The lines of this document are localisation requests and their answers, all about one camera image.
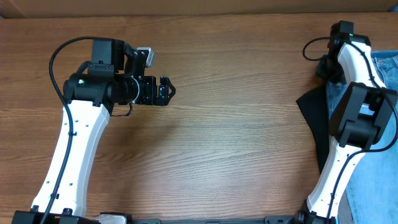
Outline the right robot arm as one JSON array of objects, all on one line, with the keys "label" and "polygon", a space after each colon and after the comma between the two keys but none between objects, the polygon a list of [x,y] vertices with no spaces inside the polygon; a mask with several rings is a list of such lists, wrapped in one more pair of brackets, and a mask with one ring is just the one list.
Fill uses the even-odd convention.
[{"label": "right robot arm", "polygon": [[335,223],[345,188],[363,156],[372,153],[391,117],[397,117],[397,92],[388,89],[371,61],[369,37],[354,33],[354,24],[339,21],[331,27],[326,73],[330,80],[344,76],[346,91],[329,123],[330,152],[316,187],[293,223]]}]

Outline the light blue jeans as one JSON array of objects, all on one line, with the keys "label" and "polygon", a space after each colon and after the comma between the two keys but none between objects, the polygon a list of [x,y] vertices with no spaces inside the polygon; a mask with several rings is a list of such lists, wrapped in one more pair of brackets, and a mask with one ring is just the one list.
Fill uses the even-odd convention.
[{"label": "light blue jeans", "polygon": [[[397,50],[371,53],[379,78],[397,92]],[[342,83],[328,83],[329,116],[346,90]],[[371,149],[387,146],[396,133],[391,116],[381,140]],[[356,166],[346,188],[353,223],[397,223],[397,142],[388,150],[365,154]]]}]

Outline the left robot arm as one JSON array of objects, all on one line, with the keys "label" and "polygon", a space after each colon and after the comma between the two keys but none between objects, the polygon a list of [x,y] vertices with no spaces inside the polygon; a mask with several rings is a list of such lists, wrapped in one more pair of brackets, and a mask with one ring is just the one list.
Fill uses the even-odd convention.
[{"label": "left robot arm", "polygon": [[98,143],[115,105],[166,106],[176,90],[168,77],[145,75],[154,63],[149,47],[118,39],[92,38],[91,59],[62,87],[62,127],[53,158],[29,211],[16,211],[12,224],[132,223],[125,213],[86,216],[88,182]]}]

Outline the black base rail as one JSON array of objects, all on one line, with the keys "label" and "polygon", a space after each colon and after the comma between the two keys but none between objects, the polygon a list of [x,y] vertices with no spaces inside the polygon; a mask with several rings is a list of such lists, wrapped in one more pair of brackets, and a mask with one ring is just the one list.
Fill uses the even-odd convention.
[{"label": "black base rail", "polygon": [[101,213],[93,219],[100,223],[124,224],[291,224],[304,223],[302,217],[295,216],[266,216],[264,218],[239,218],[239,219],[204,219],[204,220],[161,220],[133,219],[132,215],[125,213]]}]

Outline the black garment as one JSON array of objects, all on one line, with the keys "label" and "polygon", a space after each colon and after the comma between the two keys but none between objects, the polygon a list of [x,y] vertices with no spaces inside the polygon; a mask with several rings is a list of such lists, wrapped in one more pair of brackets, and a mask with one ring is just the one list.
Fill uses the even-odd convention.
[{"label": "black garment", "polygon": [[296,100],[296,103],[312,132],[316,147],[318,168],[322,172],[329,154],[329,117],[326,86],[319,86],[306,92]]}]

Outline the cardboard backboard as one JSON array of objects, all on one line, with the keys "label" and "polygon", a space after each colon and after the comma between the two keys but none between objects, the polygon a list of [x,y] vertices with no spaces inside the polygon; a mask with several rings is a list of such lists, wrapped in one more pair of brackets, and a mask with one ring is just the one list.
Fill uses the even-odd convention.
[{"label": "cardboard backboard", "polygon": [[4,18],[384,12],[397,0],[1,0]]}]

